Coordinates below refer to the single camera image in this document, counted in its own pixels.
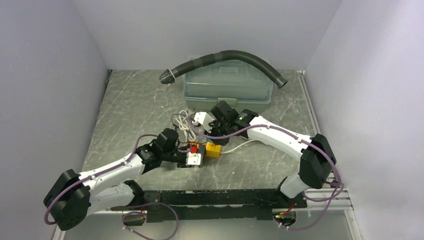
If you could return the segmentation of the yellow cube socket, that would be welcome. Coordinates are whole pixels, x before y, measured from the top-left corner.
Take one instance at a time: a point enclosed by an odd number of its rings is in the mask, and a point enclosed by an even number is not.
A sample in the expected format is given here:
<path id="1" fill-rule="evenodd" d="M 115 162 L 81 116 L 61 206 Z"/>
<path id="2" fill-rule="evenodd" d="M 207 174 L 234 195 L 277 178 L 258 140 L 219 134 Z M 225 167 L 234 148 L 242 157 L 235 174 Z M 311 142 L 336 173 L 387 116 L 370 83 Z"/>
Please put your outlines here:
<path id="1" fill-rule="evenodd" d="M 214 144 L 212 142 L 207 142 L 205 145 L 205 156 L 208 158 L 219 158 L 221 156 L 222 146 L 219 144 Z"/>

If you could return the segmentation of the orange power strip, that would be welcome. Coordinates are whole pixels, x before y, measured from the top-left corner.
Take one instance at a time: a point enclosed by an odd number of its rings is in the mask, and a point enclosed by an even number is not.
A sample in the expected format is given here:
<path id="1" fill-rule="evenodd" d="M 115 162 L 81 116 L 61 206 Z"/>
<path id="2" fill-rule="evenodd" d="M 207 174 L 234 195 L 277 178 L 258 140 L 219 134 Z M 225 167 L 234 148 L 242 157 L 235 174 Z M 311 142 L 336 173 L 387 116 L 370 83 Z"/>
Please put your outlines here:
<path id="1" fill-rule="evenodd" d="M 185 146 L 187 146 L 189 149 L 192 149 L 192 148 L 199 149 L 200 145 L 202 145 L 202 143 L 199 143 L 199 142 L 187 142 L 185 144 Z"/>

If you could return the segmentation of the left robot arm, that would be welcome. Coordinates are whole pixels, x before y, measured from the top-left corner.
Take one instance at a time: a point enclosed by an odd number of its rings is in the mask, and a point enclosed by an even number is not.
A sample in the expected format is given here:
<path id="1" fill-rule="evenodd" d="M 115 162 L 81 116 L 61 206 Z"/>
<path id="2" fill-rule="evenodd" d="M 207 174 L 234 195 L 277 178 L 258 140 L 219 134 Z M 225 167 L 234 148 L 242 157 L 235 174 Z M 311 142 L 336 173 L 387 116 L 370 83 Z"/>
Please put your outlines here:
<path id="1" fill-rule="evenodd" d="M 144 203 L 145 193 L 134 178 L 162 162 L 185 163 L 191 152 L 192 147 L 180 146 L 176 130 L 166 128 L 158 135 L 139 136 L 127 155 L 109 164 L 82 172 L 68 169 L 44 197 L 44 223 L 67 231 L 85 217 L 110 207 L 137 210 Z"/>

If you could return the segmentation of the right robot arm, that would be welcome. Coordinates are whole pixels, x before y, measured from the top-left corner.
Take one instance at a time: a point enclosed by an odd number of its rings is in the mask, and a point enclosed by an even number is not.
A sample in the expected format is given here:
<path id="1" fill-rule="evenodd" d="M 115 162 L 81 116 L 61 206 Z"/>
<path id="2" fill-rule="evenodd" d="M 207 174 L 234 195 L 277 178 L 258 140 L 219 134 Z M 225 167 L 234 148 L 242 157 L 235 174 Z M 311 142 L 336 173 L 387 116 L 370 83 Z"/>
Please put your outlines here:
<path id="1" fill-rule="evenodd" d="M 210 112 L 197 113 L 195 120 L 215 144 L 224 146 L 230 137 L 241 136 L 274 147 L 298 161 L 298 173 L 286 177 L 275 194 L 276 203 L 282 208 L 289 207 L 307 189 L 321 189 L 337 162 L 324 135 L 288 130 L 255 111 L 237 111 L 225 101 L 218 102 Z"/>

